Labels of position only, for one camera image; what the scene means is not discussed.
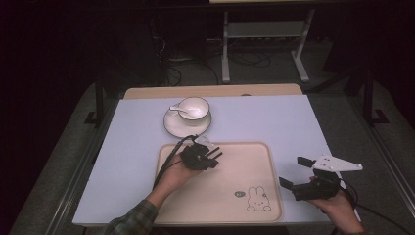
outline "wooden table edge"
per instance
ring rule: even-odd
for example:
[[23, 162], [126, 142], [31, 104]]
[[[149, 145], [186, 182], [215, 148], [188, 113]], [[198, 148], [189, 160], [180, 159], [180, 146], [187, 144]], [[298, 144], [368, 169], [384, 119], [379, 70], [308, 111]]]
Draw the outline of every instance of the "wooden table edge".
[[295, 83], [129, 88], [123, 99], [302, 95]]

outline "patterned sleeve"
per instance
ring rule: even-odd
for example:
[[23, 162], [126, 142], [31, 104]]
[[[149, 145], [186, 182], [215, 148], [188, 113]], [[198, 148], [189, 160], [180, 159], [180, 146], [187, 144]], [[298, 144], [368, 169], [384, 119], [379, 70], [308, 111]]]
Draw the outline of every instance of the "patterned sleeve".
[[104, 235], [150, 234], [158, 215], [157, 208], [147, 200], [141, 201], [126, 215], [115, 218], [104, 229]]
[[342, 235], [373, 235], [373, 233], [365, 231], [365, 232], [360, 232], [360, 233], [342, 233]]

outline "white spoon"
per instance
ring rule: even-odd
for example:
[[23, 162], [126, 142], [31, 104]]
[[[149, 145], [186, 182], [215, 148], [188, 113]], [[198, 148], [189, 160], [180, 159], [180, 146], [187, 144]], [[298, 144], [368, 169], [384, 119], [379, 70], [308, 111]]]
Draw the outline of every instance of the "white spoon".
[[184, 112], [187, 115], [191, 116], [192, 118], [200, 118], [199, 111], [197, 110], [183, 109], [177, 106], [170, 106], [170, 110]]

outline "teacup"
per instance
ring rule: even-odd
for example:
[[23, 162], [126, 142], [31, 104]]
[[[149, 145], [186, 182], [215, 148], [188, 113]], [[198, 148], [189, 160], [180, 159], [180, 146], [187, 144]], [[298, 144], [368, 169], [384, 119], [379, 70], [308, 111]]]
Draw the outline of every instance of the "teacup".
[[179, 103], [178, 107], [188, 111], [187, 113], [179, 111], [180, 116], [188, 125], [202, 124], [209, 113], [208, 101], [200, 97], [186, 98]]

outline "tray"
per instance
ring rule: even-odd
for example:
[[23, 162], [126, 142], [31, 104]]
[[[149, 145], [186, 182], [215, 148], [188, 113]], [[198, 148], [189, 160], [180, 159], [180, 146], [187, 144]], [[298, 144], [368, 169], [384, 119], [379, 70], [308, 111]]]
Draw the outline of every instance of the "tray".
[[[157, 171], [174, 146], [161, 148]], [[155, 224], [258, 224], [274, 223], [282, 217], [268, 147], [260, 142], [217, 143], [215, 147], [223, 153], [217, 159], [219, 165], [170, 195]]]

